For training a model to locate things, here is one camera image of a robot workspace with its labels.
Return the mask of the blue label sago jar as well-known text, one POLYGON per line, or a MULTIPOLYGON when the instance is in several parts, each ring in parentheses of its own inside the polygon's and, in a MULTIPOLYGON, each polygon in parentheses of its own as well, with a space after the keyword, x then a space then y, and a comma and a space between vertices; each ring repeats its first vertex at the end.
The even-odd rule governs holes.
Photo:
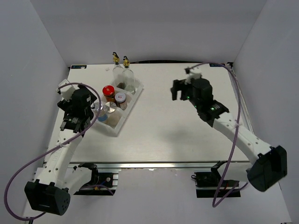
POLYGON ((104 111, 104 107, 102 103, 99 102, 95 102, 94 106, 93 106, 93 112, 95 115, 98 114, 97 116, 97 120, 101 123, 106 123, 107 119, 108 119, 108 115, 106 114, 106 112, 104 111))

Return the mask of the red lid sauce jar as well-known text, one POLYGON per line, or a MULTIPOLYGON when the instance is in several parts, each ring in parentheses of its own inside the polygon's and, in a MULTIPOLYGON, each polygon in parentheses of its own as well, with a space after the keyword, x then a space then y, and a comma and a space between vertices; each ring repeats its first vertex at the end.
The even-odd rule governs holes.
POLYGON ((102 93, 107 102, 115 103, 115 89, 112 85, 106 85, 102 89, 102 93))

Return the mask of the steel lid white grain jar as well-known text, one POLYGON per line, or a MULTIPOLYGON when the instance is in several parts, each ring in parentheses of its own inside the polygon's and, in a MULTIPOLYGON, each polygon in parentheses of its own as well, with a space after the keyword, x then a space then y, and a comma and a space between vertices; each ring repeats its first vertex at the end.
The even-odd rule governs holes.
POLYGON ((117 106, 114 102, 106 102, 104 111, 108 114, 108 123, 110 126, 116 126, 118 123, 117 106))

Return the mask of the grey lid spice jar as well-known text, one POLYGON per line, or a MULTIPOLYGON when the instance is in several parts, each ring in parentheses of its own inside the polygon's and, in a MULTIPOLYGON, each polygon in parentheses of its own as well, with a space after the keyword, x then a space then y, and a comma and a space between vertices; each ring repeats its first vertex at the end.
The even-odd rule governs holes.
POLYGON ((114 98, 119 108, 121 108, 122 110, 125 110, 127 108, 127 97, 125 93, 118 92, 116 93, 114 98))

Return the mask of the clear glass oil bottle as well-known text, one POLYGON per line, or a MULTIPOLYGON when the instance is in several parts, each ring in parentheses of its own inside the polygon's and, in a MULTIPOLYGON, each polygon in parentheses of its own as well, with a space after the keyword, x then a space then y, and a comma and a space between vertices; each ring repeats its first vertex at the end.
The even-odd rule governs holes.
POLYGON ((130 92, 132 95, 135 94, 135 76, 133 71, 130 69, 130 61, 127 56, 123 57, 124 70, 122 72, 124 76, 124 90, 130 92))

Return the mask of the glass bottle dark sauce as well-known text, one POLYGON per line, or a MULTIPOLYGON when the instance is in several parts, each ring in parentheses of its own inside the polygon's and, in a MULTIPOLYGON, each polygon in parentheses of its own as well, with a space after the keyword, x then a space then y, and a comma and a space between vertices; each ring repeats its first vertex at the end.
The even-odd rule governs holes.
POLYGON ((124 68, 119 64, 120 58, 118 57, 116 52, 113 52, 113 62, 114 62, 113 75, 114 75, 115 86, 117 88, 124 90, 125 83, 124 83, 124 76, 122 75, 124 68))

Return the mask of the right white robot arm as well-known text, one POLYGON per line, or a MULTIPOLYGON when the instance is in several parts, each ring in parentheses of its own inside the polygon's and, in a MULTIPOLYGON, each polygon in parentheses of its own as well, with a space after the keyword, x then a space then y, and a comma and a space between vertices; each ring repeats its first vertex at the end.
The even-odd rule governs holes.
POLYGON ((172 99, 189 100, 196 108, 201 120, 226 136, 248 158, 249 162, 233 165, 211 174, 211 181, 222 186, 227 180, 249 182, 255 189, 265 192, 287 175, 287 152, 282 146, 273 147, 256 137, 251 131, 239 125, 229 109, 213 97, 213 88, 204 78, 189 81, 174 80, 172 99))

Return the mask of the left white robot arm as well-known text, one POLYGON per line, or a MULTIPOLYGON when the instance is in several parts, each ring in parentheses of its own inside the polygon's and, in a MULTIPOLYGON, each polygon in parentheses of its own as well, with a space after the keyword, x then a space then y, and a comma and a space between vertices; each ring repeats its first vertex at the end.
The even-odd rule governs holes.
POLYGON ((77 146, 91 126, 94 117, 91 105, 97 97, 82 84, 60 94, 63 100, 57 105, 64 111, 64 117, 58 150, 51 153, 40 174, 33 182, 27 182, 24 191, 33 210, 61 216, 67 211, 71 196, 86 184, 96 185, 99 175, 96 165, 84 163, 74 167, 69 176, 65 175, 77 146))

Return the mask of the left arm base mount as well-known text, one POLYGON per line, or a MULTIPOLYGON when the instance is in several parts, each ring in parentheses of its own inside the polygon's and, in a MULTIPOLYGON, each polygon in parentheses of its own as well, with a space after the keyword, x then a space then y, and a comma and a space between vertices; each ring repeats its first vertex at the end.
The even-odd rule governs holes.
POLYGON ((112 196, 117 187, 118 174, 108 171, 96 170, 92 163, 83 163, 73 167, 73 171, 79 168, 87 168, 92 171, 91 180, 84 184, 74 195, 79 196, 112 196))

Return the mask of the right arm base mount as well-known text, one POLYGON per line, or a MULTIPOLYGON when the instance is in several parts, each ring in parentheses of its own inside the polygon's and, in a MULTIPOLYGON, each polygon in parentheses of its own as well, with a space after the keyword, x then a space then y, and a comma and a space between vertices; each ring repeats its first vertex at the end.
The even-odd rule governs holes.
MULTIPOLYGON (((217 162, 192 162, 193 168, 191 180, 195 182, 197 198, 213 198, 220 182, 222 171, 225 168, 226 161, 217 162)), ((241 196, 239 184, 234 180, 223 180, 217 198, 220 199, 226 193, 232 190, 228 198, 238 198, 241 196)))

